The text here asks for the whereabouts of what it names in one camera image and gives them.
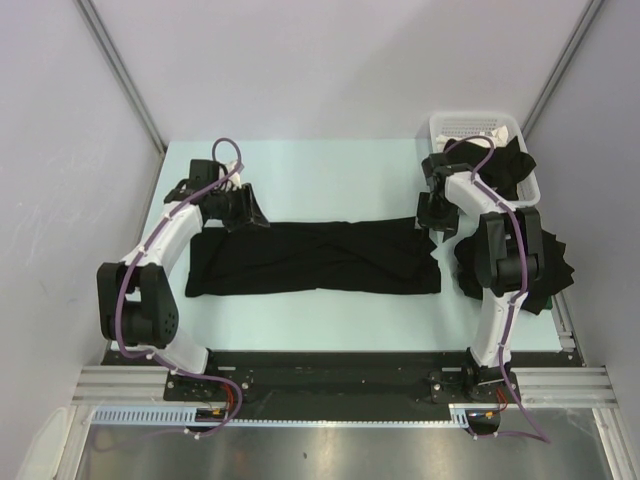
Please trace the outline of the black t shirt blue logo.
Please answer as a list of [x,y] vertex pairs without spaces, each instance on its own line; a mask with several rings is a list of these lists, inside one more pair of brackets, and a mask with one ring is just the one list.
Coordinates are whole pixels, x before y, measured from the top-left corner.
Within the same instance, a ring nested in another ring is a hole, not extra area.
[[206,228],[190,244],[185,294],[265,295],[336,290],[429,295],[441,272],[428,234],[411,217],[280,222],[268,228]]

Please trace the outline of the white plastic laundry basket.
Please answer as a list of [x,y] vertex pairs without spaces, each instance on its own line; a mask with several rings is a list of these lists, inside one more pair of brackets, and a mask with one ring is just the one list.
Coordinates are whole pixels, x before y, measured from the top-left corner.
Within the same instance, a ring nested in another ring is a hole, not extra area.
[[479,169],[480,178],[496,193],[518,206],[534,206],[540,190],[518,122],[510,115],[490,111],[437,112],[429,119],[431,146],[450,152],[456,163]]

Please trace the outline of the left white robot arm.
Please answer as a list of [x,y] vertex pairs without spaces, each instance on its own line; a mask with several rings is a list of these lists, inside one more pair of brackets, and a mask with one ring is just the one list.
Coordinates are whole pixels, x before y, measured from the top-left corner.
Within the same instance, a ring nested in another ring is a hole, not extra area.
[[97,271],[102,335],[128,357],[139,347],[143,355],[187,372],[187,389],[202,400],[219,392],[221,376],[207,366],[208,349],[179,327],[169,276],[208,221],[219,221],[229,231],[269,225],[252,186],[240,180],[242,169],[239,159],[229,164],[192,160],[189,176],[164,198],[151,232],[120,261],[105,262]]

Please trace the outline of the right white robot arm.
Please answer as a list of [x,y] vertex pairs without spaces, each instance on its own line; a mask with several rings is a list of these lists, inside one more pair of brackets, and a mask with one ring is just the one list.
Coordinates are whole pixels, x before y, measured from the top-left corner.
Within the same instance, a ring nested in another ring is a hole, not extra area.
[[512,326],[530,286],[544,271],[543,236],[538,211],[519,208],[486,185],[467,164],[453,165],[444,153],[422,161],[429,187],[420,194],[417,223],[443,234],[458,232],[465,214],[477,224],[474,275],[483,289],[481,318],[462,367],[461,388],[484,401],[498,382],[508,381]]

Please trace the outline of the black shirts in basket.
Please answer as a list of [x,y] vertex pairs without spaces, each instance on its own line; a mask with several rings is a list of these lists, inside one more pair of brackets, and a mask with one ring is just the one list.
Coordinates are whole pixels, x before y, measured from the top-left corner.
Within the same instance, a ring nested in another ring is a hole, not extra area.
[[[450,141],[445,151],[452,164],[468,164],[474,169],[489,153],[489,148],[470,142]],[[506,200],[519,199],[517,186],[535,169],[534,158],[520,150],[517,138],[505,147],[496,147],[488,162],[480,169],[481,179]]]

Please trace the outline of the folded black shirt stack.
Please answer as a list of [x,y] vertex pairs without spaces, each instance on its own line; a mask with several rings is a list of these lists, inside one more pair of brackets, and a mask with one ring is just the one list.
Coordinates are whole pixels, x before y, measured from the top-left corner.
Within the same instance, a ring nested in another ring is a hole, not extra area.
[[[557,240],[557,236],[542,230],[544,250],[544,271],[539,280],[529,287],[529,294],[522,309],[539,315],[543,310],[552,308],[551,297],[563,291],[574,283],[575,269],[564,258],[566,244]],[[465,296],[475,300],[482,299],[482,288],[475,277],[475,235],[460,240],[454,248],[454,255],[458,262],[456,279]]]

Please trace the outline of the white cloth in basket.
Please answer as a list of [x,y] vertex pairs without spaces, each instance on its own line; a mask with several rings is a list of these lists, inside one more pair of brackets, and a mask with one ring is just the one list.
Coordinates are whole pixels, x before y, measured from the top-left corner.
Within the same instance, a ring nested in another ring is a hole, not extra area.
[[505,147],[509,142],[509,134],[510,131],[506,125],[479,131],[449,128],[436,135],[435,150],[437,152],[443,152],[450,141],[459,142],[462,140],[485,148],[488,148],[490,145],[494,147]]

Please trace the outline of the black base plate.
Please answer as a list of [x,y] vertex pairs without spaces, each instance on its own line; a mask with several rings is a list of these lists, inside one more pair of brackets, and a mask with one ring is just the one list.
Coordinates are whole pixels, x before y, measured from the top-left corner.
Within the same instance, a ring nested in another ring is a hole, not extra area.
[[224,399],[213,378],[237,384],[238,416],[418,419],[439,405],[490,405],[504,383],[465,387],[465,353],[216,352],[205,379],[167,375],[163,400],[212,403]]

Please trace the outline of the aluminium rail right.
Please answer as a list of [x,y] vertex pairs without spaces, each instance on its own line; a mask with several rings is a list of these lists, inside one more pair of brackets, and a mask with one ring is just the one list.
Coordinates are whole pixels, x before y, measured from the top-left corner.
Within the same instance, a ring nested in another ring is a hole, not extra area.
[[[589,158],[588,149],[565,140],[546,144],[530,138],[528,148],[538,165],[535,169],[542,191],[543,227],[567,245],[567,261],[576,270],[575,283],[560,295],[549,312],[525,314],[515,328],[513,345],[518,356],[544,362],[564,362],[556,354],[562,324],[576,333],[578,353],[587,363],[599,366],[597,350],[589,345],[606,320],[599,312],[606,298],[606,241],[613,229],[601,216],[603,201],[595,195],[603,167]],[[522,437],[466,440],[465,452],[453,457],[453,442],[459,434],[437,441],[435,432],[401,432],[401,446],[416,451],[418,443],[432,447],[425,475],[429,479],[610,479],[613,474],[606,455],[606,440],[612,428],[598,410],[566,407],[530,410],[550,437],[549,443],[533,439],[533,430],[516,410],[506,411],[505,430],[522,430]]]

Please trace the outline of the right aluminium frame post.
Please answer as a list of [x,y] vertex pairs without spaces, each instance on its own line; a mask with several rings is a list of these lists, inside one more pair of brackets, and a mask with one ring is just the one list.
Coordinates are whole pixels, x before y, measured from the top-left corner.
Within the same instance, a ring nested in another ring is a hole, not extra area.
[[536,96],[532,107],[520,127],[524,140],[527,140],[527,137],[532,133],[542,114],[549,106],[556,91],[569,72],[591,28],[595,25],[607,4],[608,1],[606,0],[589,0],[585,3],[540,92]]

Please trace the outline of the aluminium frame post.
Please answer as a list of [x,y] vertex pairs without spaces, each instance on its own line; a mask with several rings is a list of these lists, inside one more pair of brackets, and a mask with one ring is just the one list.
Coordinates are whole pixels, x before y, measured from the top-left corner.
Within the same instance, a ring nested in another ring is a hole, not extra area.
[[532,133],[542,114],[549,106],[556,91],[569,72],[591,28],[595,25],[607,4],[608,1],[606,0],[589,0],[585,3],[540,92],[536,96],[532,107],[520,127],[524,140],[527,140],[527,137]]
[[85,25],[144,133],[156,152],[163,158],[167,151],[167,145],[163,141],[160,130],[95,2],[91,0],[75,0],[74,5],[85,22]]

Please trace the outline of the left aluminium frame post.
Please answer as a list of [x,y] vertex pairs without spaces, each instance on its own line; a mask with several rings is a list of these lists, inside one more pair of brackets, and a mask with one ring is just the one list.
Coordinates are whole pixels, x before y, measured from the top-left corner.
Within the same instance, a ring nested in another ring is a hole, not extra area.
[[85,22],[85,25],[144,133],[156,152],[163,158],[167,151],[167,145],[163,141],[160,130],[95,2],[91,0],[75,0],[74,5]]

